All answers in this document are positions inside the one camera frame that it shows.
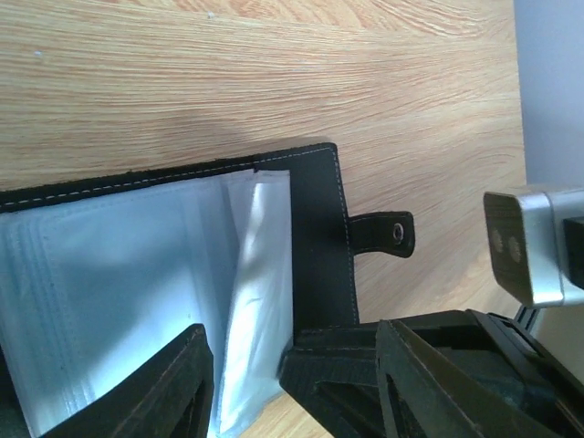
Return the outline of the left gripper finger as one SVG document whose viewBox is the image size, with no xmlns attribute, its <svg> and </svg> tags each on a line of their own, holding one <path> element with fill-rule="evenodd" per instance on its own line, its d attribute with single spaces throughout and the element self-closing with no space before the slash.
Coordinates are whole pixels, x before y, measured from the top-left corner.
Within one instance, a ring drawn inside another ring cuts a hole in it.
<svg viewBox="0 0 584 438">
<path fill-rule="evenodd" d="M 46 437 L 205 437 L 214 358 L 204 326 L 193 324 L 122 383 Z"/>
</svg>

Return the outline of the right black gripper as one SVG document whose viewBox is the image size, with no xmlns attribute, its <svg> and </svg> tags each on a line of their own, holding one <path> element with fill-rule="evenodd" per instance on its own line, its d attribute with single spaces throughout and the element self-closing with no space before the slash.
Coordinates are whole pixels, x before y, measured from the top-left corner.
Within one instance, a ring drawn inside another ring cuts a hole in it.
<svg viewBox="0 0 584 438">
<path fill-rule="evenodd" d="M 384 320 L 388 437 L 580 437 L 583 387 L 515 320 L 454 310 Z"/>
</svg>

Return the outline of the black leather card holder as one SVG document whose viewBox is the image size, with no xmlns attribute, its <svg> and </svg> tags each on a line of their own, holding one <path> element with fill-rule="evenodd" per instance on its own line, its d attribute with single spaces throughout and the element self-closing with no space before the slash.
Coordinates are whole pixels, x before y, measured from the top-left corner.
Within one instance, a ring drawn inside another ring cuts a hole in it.
<svg viewBox="0 0 584 438">
<path fill-rule="evenodd" d="M 408 212 L 349 215 L 332 143 L 4 192 L 1 434 L 46 437 L 201 324 L 205 437 L 238 437 L 299 331 L 359 325 L 355 257 L 414 246 Z"/>
</svg>

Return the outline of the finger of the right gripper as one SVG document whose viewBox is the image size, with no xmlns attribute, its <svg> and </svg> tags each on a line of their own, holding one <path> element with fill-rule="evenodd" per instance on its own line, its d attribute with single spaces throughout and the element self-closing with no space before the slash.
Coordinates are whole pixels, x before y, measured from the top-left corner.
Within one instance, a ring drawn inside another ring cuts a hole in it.
<svg viewBox="0 0 584 438">
<path fill-rule="evenodd" d="M 375 326 L 299 331 L 279 378 L 284 391 L 335 437 L 385 437 Z"/>
</svg>

